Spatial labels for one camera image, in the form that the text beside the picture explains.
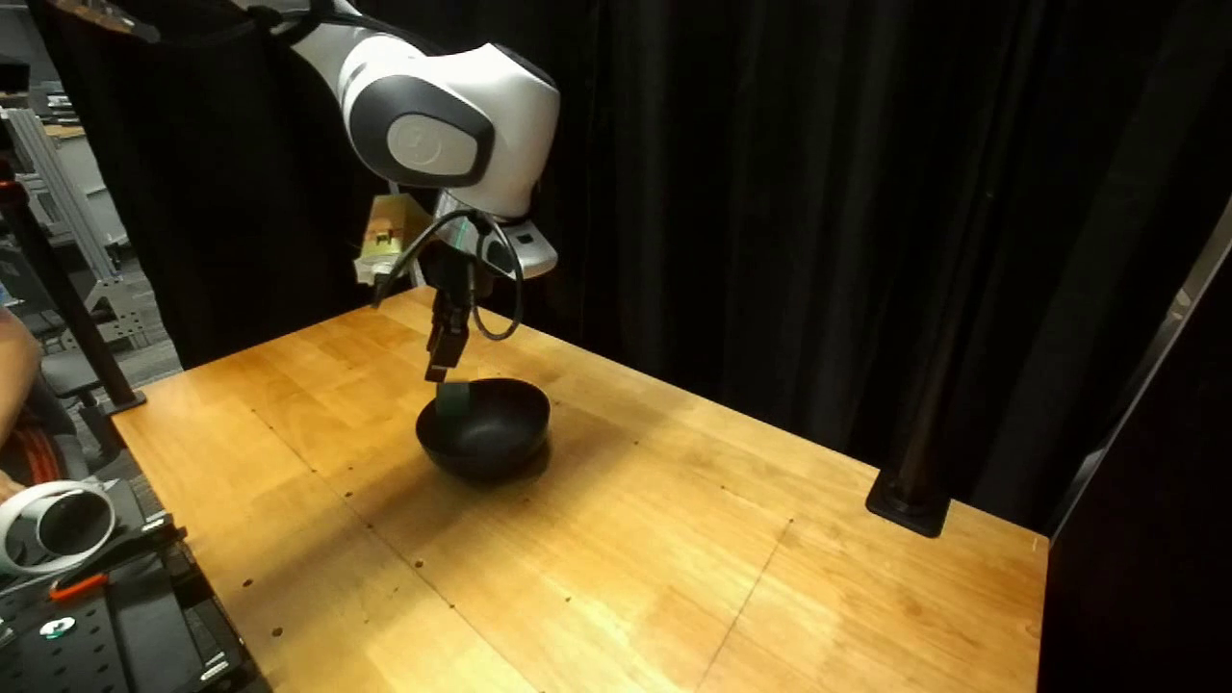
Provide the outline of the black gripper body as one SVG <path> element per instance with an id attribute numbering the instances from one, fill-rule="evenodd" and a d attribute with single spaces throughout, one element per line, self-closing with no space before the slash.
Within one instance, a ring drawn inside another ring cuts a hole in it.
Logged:
<path id="1" fill-rule="evenodd" d="M 464 335 L 468 333 L 468 305 L 473 305 L 473 287 L 468 270 L 473 263 L 453 249 L 450 244 L 430 244 L 418 254 L 422 279 L 433 290 L 430 299 L 430 324 L 437 335 Z"/>

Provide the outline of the person's forearm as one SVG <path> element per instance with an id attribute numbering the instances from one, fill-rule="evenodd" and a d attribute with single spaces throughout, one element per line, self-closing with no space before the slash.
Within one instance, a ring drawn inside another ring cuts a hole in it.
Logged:
<path id="1" fill-rule="evenodd" d="M 42 348 L 28 324 L 13 312 L 0 312 L 0 446 L 19 423 L 19 411 L 40 380 Z"/>

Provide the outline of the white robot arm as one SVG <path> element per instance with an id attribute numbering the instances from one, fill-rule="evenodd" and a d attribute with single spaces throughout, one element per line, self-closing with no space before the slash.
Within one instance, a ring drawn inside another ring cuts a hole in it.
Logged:
<path id="1" fill-rule="evenodd" d="M 353 0 L 249 7 L 327 84 L 353 158 L 392 188 L 433 193 L 430 225 L 378 272 L 373 299 L 385 299 L 422 249 L 437 257 L 426 272 L 426 380 L 441 380 L 476 324 L 473 270 L 525 290 L 559 267 L 530 220 L 559 130 L 559 84 L 502 44 L 426 54 Z"/>

